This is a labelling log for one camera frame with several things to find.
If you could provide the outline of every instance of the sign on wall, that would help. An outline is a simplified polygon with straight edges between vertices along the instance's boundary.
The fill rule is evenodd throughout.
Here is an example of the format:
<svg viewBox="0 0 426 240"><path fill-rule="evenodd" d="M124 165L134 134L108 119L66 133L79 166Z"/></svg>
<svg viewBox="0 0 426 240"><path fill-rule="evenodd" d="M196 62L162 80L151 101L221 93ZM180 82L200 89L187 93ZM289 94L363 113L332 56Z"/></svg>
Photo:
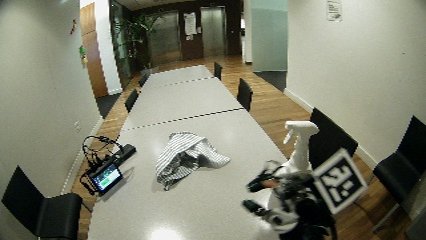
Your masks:
<svg viewBox="0 0 426 240"><path fill-rule="evenodd" d="M328 20L333 22L343 21L343 3L341 0L328 0Z"/></svg>

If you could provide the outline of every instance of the wall outlet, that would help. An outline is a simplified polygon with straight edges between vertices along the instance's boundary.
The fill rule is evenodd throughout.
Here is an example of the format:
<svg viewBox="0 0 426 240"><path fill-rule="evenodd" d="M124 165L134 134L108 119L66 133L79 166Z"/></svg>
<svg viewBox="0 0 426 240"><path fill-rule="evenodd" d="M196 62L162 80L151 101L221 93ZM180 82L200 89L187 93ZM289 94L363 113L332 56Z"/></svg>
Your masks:
<svg viewBox="0 0 426 240"><path fill-rule="evenodd" d="M82 130L80 121L78 121L78 122L75 123L75 129L76 129L76 132L80 132L80 130Z"/></svg>

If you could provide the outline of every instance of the display screen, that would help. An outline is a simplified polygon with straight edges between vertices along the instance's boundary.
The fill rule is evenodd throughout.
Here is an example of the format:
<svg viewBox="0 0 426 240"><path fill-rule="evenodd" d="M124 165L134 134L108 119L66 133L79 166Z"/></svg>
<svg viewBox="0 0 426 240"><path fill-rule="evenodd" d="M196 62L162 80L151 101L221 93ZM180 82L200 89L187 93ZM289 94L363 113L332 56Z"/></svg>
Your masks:
<svg viewBox="0 0 426 240"><path fill-rule="evenodd" d="M92 179L98 185L99 190L104 191L108 188L108 186L111 184L114 184L115 181L120 178L122 178L122 173L120 173L116 165L111 164L104 169L104 171L100 174L98 174L98 176Z"/></svg>

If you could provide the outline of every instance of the white wall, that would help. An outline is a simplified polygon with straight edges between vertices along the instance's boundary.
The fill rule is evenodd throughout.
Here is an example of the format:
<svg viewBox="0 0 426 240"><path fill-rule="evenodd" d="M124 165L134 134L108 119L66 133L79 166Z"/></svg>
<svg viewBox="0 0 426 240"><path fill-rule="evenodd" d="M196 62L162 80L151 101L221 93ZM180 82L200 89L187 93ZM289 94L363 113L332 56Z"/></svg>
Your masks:
<svg viewBox="0 0 426 240"><path fill-rule="evenodd" d="M80 26L70 34L79 11L75 1L0 1L0 196L18 165L46 196L67 192L98 131ZM35 239L3 204L0 216L0 239Z"/></svg>
<svg viewBox="0 0 426 240"><path fill-rule="evenodd" d="M80 8L95 2L96 34L99 52L110 95L123 92L112 46L110 24L110 1L82 0Z"/></svg>
<svg viewBox="0 0 426 240"><path fill-rule="evenodd" d="M331 116L371 167L397 149L412 116L426 123L425 23L426 1L343 0L343 22L329 22L327 0L289 0L287 94Z"/></svg>

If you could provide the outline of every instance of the white table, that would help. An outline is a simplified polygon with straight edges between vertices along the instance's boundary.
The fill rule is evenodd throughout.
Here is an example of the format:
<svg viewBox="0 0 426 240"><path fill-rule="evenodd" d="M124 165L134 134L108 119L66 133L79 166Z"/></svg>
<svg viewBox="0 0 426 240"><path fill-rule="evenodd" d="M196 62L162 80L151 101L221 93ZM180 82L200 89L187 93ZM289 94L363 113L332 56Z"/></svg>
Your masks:
<svg viewBox="0 0 426 240"><path fill-rule="evenodd" d="M235 109L243 106L217 78L143 89L123 130Z"/></svg>
<svg viewBox="0 0 426 240"><path fill-rule="evenodd" d="M191 131L208 138L231 162L200 168L170 191L156 181L156 162L170 134ZM122 132L122 144L138 152L122 165L126 179L95 205L91 240L279 239L241 202L268 206L271 191L249 193L247 184L267 160L287 159L245 110L236 110Z"/></svg>
<svg viewBox="0 0 426 240"><path fill-rule="evenodd" d="M144 88L162 87L171 84L178 84L187 81L212 78L213 74L204 65L180 68L176 70L155 73L150 76Z"/></svg>

